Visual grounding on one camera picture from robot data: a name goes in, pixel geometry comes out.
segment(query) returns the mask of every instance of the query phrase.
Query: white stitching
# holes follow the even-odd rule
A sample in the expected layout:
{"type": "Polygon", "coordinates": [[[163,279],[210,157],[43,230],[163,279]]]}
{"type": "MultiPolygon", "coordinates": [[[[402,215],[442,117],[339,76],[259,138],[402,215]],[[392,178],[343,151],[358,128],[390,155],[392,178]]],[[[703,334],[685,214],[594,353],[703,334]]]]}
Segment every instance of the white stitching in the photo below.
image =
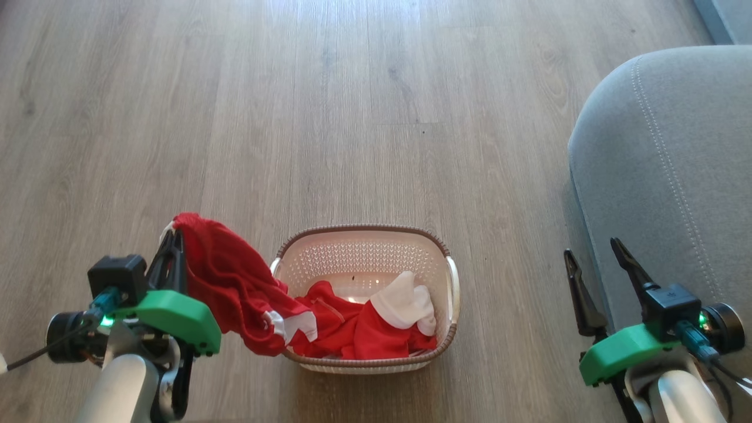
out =
{"type": "Polygon", "coordinates": [[[631,76],[632,76],[632,89],[635,92],[635,96],[637,97],[637,102],[639,103],[640,109],[642,110],[642,114],[645,117],[645,123],[647,123],[647,128],[650,131],[650,135],[652,135],[653,137],[653,143],[655,144],[656,149],[658,150],[658,156],[660,157],[661,165],[663,166],[663,171],[666,174],[666,179],[668,179],[669,181],[669,186],[671,187],[671,191],[674,193],[674,199],[676,200],[676,204],[679,206],[679,212],[681,213],[681,217],[684,220],[684,226],[687,228],[687,235],[689,235],[690,237],[690,242],[692,243],[693,250],[695,251],[695,255],[697,256],[697,261],[700,265],[700,269],[702,270],[702,274],[705,277],[705,282],[708,284],[708,287],[711,289],[713,301],[717,301],[717,297],[718,296],[722,297],[723,295],[720,292],[720,287],[718,286],[718,283],[715,278],[715,272],[713,271],[713,267],[710,265],[710,260],[708,259],[708,252],[705,250],[705,246],[703,245],[702,239],[700,238],[699,230],[697,229],[697,224],[695,223],[694,218],[692,216],[690,205],[687,201],[686,196],[684,195],[684,190],[681,187],[681,182],[679,181],[679,177],[677,175],[676,169],[674,168],[674,165],[671,162],[669,151],[666,148],[666,142],[663,140],[663,136],[661,135],[660,129],[658,128],[658,123],[656,121],[655,115],[653,114],[653,110],[650,108],[650,104],[647,101],[647,95],[645,95],[645,90],[642,86],[642,79],[640,77],[640,61],[641,60],[642,60],[642,56],[637,58],[637,60],[635,60],[635,62],[632,64],[632,68],[630,71],[631,76]],[[637,74],[637,85],[639,85],[640,87],[640,93],[642,94],[642,99],[640,98],[640,93],[638,93],[637,91],[637,85],[635,85],[635,73],[637,74]],[[699,249],[702,249],[702,256],[704,257],[700,256],[699,249]]]}

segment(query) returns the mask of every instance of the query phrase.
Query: laundry basket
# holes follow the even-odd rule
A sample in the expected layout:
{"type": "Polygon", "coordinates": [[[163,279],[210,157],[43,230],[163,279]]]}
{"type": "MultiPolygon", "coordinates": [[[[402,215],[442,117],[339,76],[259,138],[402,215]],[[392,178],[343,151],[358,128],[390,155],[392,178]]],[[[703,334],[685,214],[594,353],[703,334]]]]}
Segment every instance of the laundry basket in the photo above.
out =
{"type": "Polygon", "coordinates": [[[438,347],[409,358],[336,360],[297,355],[285,357],[306,369],[337,374],[399,373],[417,370],[449,348],[459,317],[459,277],[447,247],[432,234],[410,227],[336,226],[303,231],[280,248],[271,264],[274,276],[303,297],[326,280],[338,297],[365,303],[399,273],[410,270],[415,285],[427,286],[436,317],[438,347]]]}

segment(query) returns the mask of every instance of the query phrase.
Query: floor plank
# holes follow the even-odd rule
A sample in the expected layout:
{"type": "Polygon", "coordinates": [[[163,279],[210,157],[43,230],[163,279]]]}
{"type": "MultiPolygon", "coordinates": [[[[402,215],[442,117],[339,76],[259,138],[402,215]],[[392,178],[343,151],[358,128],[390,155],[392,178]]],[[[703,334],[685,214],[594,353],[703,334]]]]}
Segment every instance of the floor plank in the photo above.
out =
{"type": "MultiPolygon", "coordinates": [[[[249,353],[196,362],[188,421],[618,421],[581,386],[561,253],[594,279],[566,144],[592,89],[710,38],[691,0],[0,0],[0,351],[83,309],[102,255],[150,257],[181,211],[271,260],[307,227],[437,233],[456,342],[349,378],[249,353]]],[[[0,378],[3,421],[71,421],[93,366],[0,378]]]]}

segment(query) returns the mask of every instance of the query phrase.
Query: basket rim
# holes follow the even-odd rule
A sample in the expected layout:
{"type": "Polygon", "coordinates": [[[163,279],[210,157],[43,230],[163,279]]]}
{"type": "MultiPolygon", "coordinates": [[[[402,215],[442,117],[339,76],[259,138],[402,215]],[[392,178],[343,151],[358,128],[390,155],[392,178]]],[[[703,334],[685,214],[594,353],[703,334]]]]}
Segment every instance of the basket rim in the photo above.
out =
{"type": "Polygon", "coordinates": [[[295,235],[289,237],[287,241],[285,241],[284,244],[282,244],[280,249],[277,251],[277,258],[282,258],[282,256],[284,256],[287,250],[290,249],[291,245],[299,241],[301,238],[305,238],[306,236],[309,236],[309,235],[317,235],[320,233],[328,233],[328,232],[357,232],[357,231],[363,231],[363,230],[414,233],[416,235],[425,236],[426,238],[430,239],[434,244],[436,244],[438,249],[441,250],[441,253],[445,257],[451,255],[449,252],[449,248],[447,248],[447,245],[444,244],[443,241],[441,241],[436,235],[434,235],[432,232],[428,230],[423,230],[417,227],[409,227],[409,226],[401,226],[401,225],[387,225],[387,224],[372,224],[372,225],[343,224],[343,225],[313,227],[310,229],[297,232],[295,235]]]}
{"type": "MultiPolygon", "coordinates": [[[[276,258],[281,259],[292,244],[294,244],[296,241],[300,240],[301,238],[304,238],[309,235],[317,235],[320,233],[329,233],[329,232],[356,232],[356,231],[363,231],[363,230],[383,231],[383,232],[403,232],[403,233],[413,233],[416,235],[421,235],[430,239],[434,244],[436,244],[436,246],[441,250],[441,253],[444,254],[445,257],[451,258],[449,248],[447,248],[446,244],[444,244],[444,242],[441,241],[432,232],[428,230],[423,230],[417,227],[409,227],[409,226],[402,226],[402,225],[388,225],[388,224],[370,224],[370,225],[342,224],[342,225],[314,227],[314,228],[310,228],[307,230],[302,230],[300,232],[297,232],[295,235],[291,236],[290,238],[288,238],[288,240],[284,244],[282,244],[279,251],[277,252],[276,258]]],[[[336,359],[331,359],[331,358],[303,357],[301,355],[297,355],[295,352],[290,351],[289,349],[285,349],[282,355],[289,358],[291,361],[295,361],[296,363],[299,363],[299,364],[305,364],[305,365],[310,365],[310,366],[322,366],[322,367],[346,367],[346,368],[369,367],[369,368],[372,368],[372,367],[396,367],[396,366],[404,366],[406,364],[427,363],[433,360],[434,358],[437,358],[439,355],[443,354],[444,351],[447,351],[447,348],[449,348],[449,345],[452,343],[452,341],[454,341],[454,336],[456,332],[457,332],[457,322],[453,321],[452,324],[449,326],[449,330],[447,331],[447,336],[444,338],[444,341],[442,341],[441,344],[435,350],[429,352],[428,354],[417,355],[415,357],[387,358],[387,359],[382,359],[382,360],[336,360],[336,359]]]]}

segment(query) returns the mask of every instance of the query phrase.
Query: gray fabric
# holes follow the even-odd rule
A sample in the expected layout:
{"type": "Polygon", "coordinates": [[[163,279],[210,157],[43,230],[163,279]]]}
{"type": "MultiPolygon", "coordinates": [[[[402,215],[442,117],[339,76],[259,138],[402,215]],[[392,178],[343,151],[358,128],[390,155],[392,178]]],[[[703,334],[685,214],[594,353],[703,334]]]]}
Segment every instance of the gray fabric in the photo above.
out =
{"type": "MultiPolygon", "coordinates": [[[[658,284],[730,304],[752,334],[752,47],[628,61],[588,99],[569,155],[616,328],[639,323],[640,308],[611,252],[613,236],[658,284]]],[[[750,343],[724,358],[746,376],[750,343]]],[[[739,411],[752,413],[746,403],[739,411]]]]}

